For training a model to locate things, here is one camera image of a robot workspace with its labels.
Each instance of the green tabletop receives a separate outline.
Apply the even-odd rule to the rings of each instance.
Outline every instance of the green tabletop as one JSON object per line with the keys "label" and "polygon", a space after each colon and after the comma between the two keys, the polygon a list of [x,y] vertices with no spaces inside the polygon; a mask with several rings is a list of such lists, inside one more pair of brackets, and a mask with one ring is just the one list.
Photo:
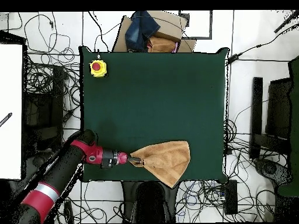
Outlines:
{"label": "green tabletop", "polygon": [[[104,52],[108,76],[94,78],[96,53],[80,47],[84,128],[98,145],[127,153],[167,141],[188,141],[191,161],[181,180],[224,178],[225,57],[216,54]],[[84,181],[157,180],[127,163],[110,170],[84,165]]]}
{"label": "green tabletop", "polygon": [[285,197],[299,197],[299,57],[288,63],[292,90],[290,92],[290,143],[291,152],[288,164],[291,168],[293,180],[290,184],[281,185],[278,193]]}

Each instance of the red button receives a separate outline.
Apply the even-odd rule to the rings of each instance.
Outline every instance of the red button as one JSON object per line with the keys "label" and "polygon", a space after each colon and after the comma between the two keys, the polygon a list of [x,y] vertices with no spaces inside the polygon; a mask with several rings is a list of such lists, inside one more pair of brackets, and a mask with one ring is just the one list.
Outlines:
{"label": "red button", "polygon": [[94,62],[92,64],[92,68],[95,70],[95,71],[99,71],[100,70],[100,64],[98,62]]}

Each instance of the black stand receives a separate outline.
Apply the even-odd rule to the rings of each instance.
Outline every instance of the black stand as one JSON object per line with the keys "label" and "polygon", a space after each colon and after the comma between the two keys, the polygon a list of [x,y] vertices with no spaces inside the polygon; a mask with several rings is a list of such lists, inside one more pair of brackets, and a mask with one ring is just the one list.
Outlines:
{"label": "black stand", "polygon": [[[144,183],[143,181],[122,181],[121,186],[124,192],[124,216],[127,219],[132,218],[132,213],[134,209],[135,202],[137,200],[137,190],[138,187]],[[176,202],[176,194],[178,193],[179,184],[178,183],[173,189],[164,185],[161,182],[156,182],[162,186],[165,193],[165,201],[166,201],[166,222],[171,223],[175,222],[175,202]]]}

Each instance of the wire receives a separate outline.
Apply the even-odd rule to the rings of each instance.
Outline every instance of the wire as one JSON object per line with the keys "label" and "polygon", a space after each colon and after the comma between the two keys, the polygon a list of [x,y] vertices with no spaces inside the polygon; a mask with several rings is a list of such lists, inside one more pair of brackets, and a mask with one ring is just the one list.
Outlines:
{"label": "wire", "polygon": [[298,26],[299,26],[299,23],[294,24],[294,25],[290,26],[289,28],[285,29],[284,31],[281,31],[281,32],[280,32],[280,33],[279,33],[273,40],[271,40],[270,42],[267,42],[267,43],[264,43],[264,44],[258,44],[258,45],[254,46],[254,47],[251,47],[251,48],[249,48],[249,49],[247,49],[247,50],[245,50],[245,51],[239,53],[239,54],[235,54],[235,55],[231,56],[231,58],[229,58],[229,60],[231,60],[231,62],[228,62],[228,63],[230,64],[230,63],[234,62],[235,60],[239,59],[239,57],[240,57],[241,55],[243,55],[244,53],[246,53],[246,52],[248,52],[248,51],[250,51],[250,50],[252,50],[252,49],[254,49],[254,48],[260,48],[260,47],[266,46],[266,45],[268,45],[268,44],[274,42],[275,39],[277,39],[280,35],[282,35],[282,34],[284,34],[284,33],[287,33],[287,32],[289,32],[290,30],[293,30],[293,29],[295,29],[295,28],[298,27]]}
{"label": "wire", "polygon": [[19,15],[20,21],[21,21],[21,25],[19,27],[16,27],[16,28],[13,28],[13,29],[1,29],[0,31],[5,31],[5,30],[10,31],[10,30],[17,30],[17,29],[22,28],[22,26],[23,26],[23,20],[21,18],[20,12],[18,12],[18,15]]}
{"label": "wire", "polygon": [[54,43],[53,47],[51,47],[51,49],[50,49],[50,47],[47,45],[47,43],[46,43],[46,41],[45,41],[43,35],[41,34],[40,29],[39,29],[39,32],[40,32],[41,36],[43,37],[43,39],[44,39],[44,41],[45,41],[45,43],[46,43],[46,46],[47,46],[48,49],[50,49],[50,50],[48,50],[48,51],[39,51],[39,50],[32,49],[32,48],[30,48],[30,46],[29,46],[29,40],[28,40],[27,33],[26,33],[26,26],[27,26],[27,24],[28,24],[31,20],[33,20],[33,19],[36,18],[36,17],[40,17],[40,16],[44,16],[45,18],[47,18],[47,19],[50,21],[50,24],[52,23],[51,19],[50,19],[48,16],[46,16],[46,15],[42,15],[42,14],[38,14],[38,15],[36,15],[36,16],[30,18],[30,19],[25,23],[25,25],[24,25],[24,33],[25,33],[25,37],[26,37],[26,40],[27,40],[27,46],[28,46],[28,48],[31,49],[32,51],[37,51],[37,52],[40,52],[40,53],[50,53],[50,52],[52,52],[52,50],[54,49],[54,47],[55,47],[55,45],[56,45],[56,42],[57,42],[57,26],[56,26],[56,19],[55,19],[55,16],[54,16],[54,13],[53,13],[53,12],[52,12],[52,16],[53,16],[53,19],[54,19],[55,33],[56,33],[55,43]]}
{"label": "wire", "polygon": [[262,216],[260,215],[260,209],[259,209],[259,204],[258,204],[258,196],[259,196],[259,194],[261,194],[261,193],[263,193],[263,192],[265,192],[265,191],[267,191],[267,192],[272,193],[273,195],[275,195],[275,193],[274,193],[273,191],[270,191],[270,190],[267,190],[267,189],[262,190],[262,191],[259,191],[259,192],[257,193],[257,195],[256,195],[256,198],[255,198],[256,209],[257,209],[257,211],[258,211],[259,217],[263,220],[263,222],[266,222],[266,220],[264,220],[264,219],[262,218]]}
{"label": "wire", "polygon": [[110,52],[109,51],[109,49],[108,49],[108,45],[104,42],[104,40],[103,40],[103,34],[102,34],[102,28],[100,27],[100,25],[97,23],[97,21],[95,20],[95,18],[93,18],[93,16],[91,15],[91,13],[90,13],[90,11],[88,11],[88,13],[89,13],[89,15],[91,16],[91,19],[97,24],[97,26],[100,28],[100,39],[101,39],[101,41],[105,44],[105,46],[106,46],[106,48],[107,48],[107,51],[108,52]]}

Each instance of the floor tile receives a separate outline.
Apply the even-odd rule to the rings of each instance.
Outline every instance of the floor tile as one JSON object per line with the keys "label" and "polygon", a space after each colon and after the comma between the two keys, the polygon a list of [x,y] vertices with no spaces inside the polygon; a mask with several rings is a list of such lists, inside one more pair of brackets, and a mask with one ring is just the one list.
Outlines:
{"label": "floor tile", "polygon": [[119,181],[91,181],[89,183],[82,183],[82,199],[122,201],[123,189]]}
{"label": "floor tile", "polygon": [[200,205],[188,205],[176,215],[177,223],[204,223],[204,222],[222,222],[222,209],[213,206],[204,206],[200,209]]}
{"label": "floor tile", "polygon": [[[75,54],[79,54],[78,47],[82,44],[82,12],[54,12],[54,17],[51,12],[40,12],[41,16],[37,12],[21,12],[21,18],[23,26],[17,30],[11,30],[10,33],[16,34],[18,36],[25,36],[25,25],[27,34],[27,45],[29,43],[28,51],[39,50],[48,52],[49,42],[50,47],[55,44],[56,40],[56,30],[55,21],[57,25],[57,41],[54,47],[55,50],[52,52],[63,53],[66,52],[66,48],[71,48]],[[19,25],[18,13],[9,14],[9,27],[14,27]]]}
{"label": "floor tile", "polygon": [[0,13],[0,30],[7,30],[7,19],[7,14]]}
{"label": "floor tile", "polygon": [[[241,53],[258,44],[268,43],[277,35],[274,30],[290,15],[290,10],[236,10],[234,20],[234,43],[232,53]],[[281,31],[298,23],[298,19]],[[240,58],[261,60],[291,60],[299,54],[298,27],[282,34],[274,42],[254,48]]]}
{"label": "floor tile", "polygon": [[81,197],[81,182],[77,180],[77,182],[74,184],[74,187],[69,192],[68,196],[72,200],[80,200]]}
{"label": "floor tile", "polygon": [[194,51],[216,53],[220,48],[231,49],[233,10],[214,10],[212,40],[197,40]]}
{"label": "floor tile", "polygon": [[209,10],[182,10],[182,13],[190,14],[189,27],[185,27],[185,35],[183,34],[183,36],[209,37],[210,35],[210,11]]}

